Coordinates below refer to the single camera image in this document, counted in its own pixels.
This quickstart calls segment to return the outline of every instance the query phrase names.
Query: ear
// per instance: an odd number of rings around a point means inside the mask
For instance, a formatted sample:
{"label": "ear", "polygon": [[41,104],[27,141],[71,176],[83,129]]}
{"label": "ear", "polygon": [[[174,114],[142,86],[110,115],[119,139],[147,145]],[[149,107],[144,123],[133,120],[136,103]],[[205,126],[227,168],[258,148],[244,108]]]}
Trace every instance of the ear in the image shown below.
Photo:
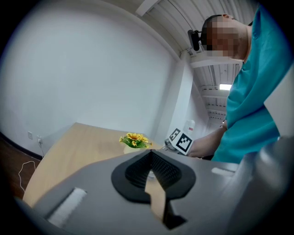
{"label": "ear", "polygon": [[226,18],[226,19],[234,20],[234,17],[231,16],[231,15],[223,14],[222,17],[224,17],[224,18]]}

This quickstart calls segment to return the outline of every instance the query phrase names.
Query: fluorescent light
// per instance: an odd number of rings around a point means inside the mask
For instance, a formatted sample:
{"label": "fluorescent light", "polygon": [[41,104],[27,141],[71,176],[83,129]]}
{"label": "fluorescent light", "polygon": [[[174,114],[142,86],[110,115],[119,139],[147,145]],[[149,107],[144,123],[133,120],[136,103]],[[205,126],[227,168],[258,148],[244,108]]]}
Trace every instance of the fluorescent light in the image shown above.
{"label": "fluorescent light", "polygon": [[230,90],[231,86],[230,84],[220,84],[220,90]]}

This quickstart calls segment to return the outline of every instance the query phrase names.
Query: baseboard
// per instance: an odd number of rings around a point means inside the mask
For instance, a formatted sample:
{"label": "baseboard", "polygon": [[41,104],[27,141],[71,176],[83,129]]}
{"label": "baseboard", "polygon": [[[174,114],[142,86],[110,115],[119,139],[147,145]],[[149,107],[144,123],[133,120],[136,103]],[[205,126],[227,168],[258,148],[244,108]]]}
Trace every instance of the baseboard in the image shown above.
{"label": "baseboard", "polygon": [[27,150],[21,146],[19,146],[17,143],[14,143],[11,139],[7,138],[2,132],[0,132],[0,136],[10,145],[12,145],[13,147],[15,147],[16,149],[18,149],[19,151],[37,159],[37,160],[42,160],[42,156],[39,154],[36,154],[34,152],[31,152],[30,150]]}

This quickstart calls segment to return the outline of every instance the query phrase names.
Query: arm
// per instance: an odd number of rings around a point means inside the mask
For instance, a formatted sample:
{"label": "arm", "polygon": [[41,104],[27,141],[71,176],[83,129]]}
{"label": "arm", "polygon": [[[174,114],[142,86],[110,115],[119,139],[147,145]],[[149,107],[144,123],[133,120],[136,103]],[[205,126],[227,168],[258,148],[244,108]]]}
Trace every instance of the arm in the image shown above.
{"label": "arm", "polygon": [[220,145],[221,138],[227,130],[226,120],[214,132],[200,139],[194,140],[192,147],[188,153],[190,157],[204,157],[215,153],[216,149]]}

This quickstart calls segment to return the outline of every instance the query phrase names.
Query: wooden floor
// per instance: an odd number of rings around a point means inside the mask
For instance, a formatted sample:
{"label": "wooden floor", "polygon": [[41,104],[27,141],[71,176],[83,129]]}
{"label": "wooden floor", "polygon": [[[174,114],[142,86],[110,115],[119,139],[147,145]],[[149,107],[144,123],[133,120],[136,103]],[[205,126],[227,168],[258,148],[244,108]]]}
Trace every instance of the wooden floor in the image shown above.
{"label": "wooden floor", "polygon": [[[19,198],[23,198],[24,192],[19,186],[20,179],[18,172],[21,170],[22,164],[28,161],[34,161],[36,168],[40,162],[39,160],[32,158],[14,148],[0,137],[0,164],[4,173],[6,174],[12,194]],[[23,166],[23,170],[20,173],[20,176],[22,177],[22,187],[24,189],[26,189],[33,173],[34,164],[32,162]]]}

